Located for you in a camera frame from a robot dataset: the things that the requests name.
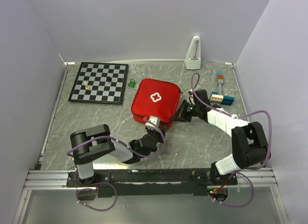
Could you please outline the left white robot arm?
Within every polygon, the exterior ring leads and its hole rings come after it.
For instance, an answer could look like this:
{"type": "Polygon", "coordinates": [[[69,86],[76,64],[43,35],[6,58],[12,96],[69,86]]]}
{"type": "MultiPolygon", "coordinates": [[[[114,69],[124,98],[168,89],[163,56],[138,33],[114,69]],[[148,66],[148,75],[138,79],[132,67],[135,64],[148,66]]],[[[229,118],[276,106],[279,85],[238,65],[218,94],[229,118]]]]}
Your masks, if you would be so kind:
{"type": "Polygon", "coordinates": [[[157,151],[157,144],[164,144],[167,128],[161,125],[151,127],[146,124],[147,133],[140,139],[129,143],[120,141],[111,135],[106,124],[73,132],[70,135],[72,149],[67,155],[73,158],[77,169],[77,179],[83,186],[95,181],[93,161],[111,155],[124,164],[134,164],[142,158],[151,158],[157,151]]]}

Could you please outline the red black medicine case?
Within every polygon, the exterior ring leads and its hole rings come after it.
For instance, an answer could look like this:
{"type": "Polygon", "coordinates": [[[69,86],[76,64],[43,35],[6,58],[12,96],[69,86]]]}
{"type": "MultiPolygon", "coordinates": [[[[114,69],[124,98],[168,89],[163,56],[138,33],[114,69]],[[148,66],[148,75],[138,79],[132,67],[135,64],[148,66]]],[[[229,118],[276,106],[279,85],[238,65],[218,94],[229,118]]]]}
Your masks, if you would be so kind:
{"type": "Polygon", "coordinates": [[[131,105],[133,119],[144,124],[150,116],[160,119],[160,125],[169,129],[171,117],[177,111],[181,96],[180,88],[171,82],[143,79],[131,105]]]}

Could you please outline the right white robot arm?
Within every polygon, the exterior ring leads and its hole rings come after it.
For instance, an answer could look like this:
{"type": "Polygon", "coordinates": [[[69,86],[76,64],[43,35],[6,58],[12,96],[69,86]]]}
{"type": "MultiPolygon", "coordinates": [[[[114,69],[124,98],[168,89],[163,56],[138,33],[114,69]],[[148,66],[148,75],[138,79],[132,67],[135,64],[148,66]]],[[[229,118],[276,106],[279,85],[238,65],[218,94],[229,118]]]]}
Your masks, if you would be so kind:
{"type": "Polygon", "coordinates": [[[172,121],[191,122],[193,117],[211,124],[231,137],[232,153],[214,163],[210,168],[210,179],[214,184],[222,184],[227,175],[264,163],[270,156],[268,141],[259,122],[248,122],[228,114],[219,106],[210,107],[206,90],[193,91],[193,104],[183,101],[172,121]]]}

